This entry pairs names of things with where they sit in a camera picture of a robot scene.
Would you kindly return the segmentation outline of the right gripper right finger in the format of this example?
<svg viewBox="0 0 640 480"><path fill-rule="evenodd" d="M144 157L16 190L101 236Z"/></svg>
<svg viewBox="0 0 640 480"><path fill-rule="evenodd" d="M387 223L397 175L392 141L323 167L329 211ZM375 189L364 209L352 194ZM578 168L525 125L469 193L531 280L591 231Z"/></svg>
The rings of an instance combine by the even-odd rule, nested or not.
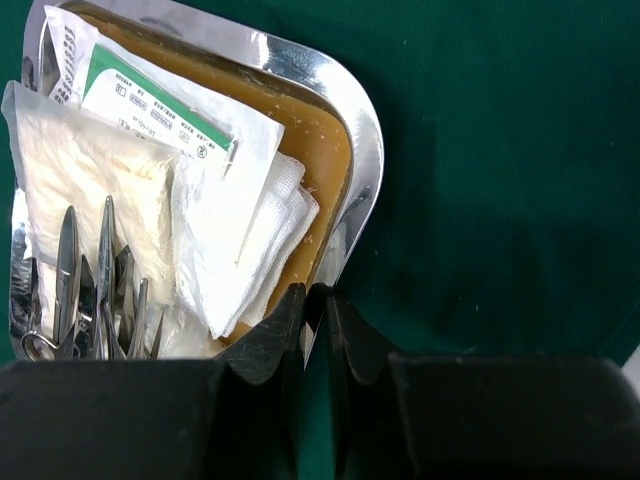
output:
<svg viewBox="0 0 640 480"><path fill-rule="evenodd" d="M400 427L389 355L399 348L323 283L311 286L305 316L328 336L334 477L393 478Z"/></svg>

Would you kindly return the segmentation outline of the dark green surgical cloth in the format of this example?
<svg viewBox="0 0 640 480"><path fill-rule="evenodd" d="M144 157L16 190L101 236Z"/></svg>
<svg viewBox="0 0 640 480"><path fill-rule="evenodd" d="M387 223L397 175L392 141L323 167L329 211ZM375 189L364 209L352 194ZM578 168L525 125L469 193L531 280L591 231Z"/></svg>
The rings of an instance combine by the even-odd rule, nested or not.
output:
<svg viewBox="0 0 640 480"><path fill-rule="evenodd" d="M190 1L318 50L380 124L339 282L389 355L391 479L635 479L639 5ZM336 479L328 336L304 313L299 479ZM5 479L216 479L225 366L15 362Z"/></svg>

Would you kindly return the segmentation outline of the stainless steel instrument tray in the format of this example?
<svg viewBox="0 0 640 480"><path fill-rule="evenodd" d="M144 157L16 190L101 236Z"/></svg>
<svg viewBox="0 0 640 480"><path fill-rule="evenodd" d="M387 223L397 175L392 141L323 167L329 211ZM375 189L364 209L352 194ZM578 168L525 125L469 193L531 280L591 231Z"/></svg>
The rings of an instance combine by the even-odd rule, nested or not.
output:
<svg viewBox="0 0 640 480"><path fill-rule="evenodd" d="M21 359L219 354L337 282L384 170L339 62L172 1L34 2L2 113Z"/></svg>

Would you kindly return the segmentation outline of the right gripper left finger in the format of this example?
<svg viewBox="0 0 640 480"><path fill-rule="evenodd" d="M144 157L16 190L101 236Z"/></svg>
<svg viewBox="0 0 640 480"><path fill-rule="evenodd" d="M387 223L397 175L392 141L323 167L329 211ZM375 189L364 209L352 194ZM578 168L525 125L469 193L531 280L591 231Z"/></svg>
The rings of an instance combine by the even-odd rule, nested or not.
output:
<svg viewBox="0 0 640 480"><path fill-rule="evenodd" d="M271 313L223 352L214 420L216 479L298 477L294 430L305 301L305 286L290 285Z"/></svg>

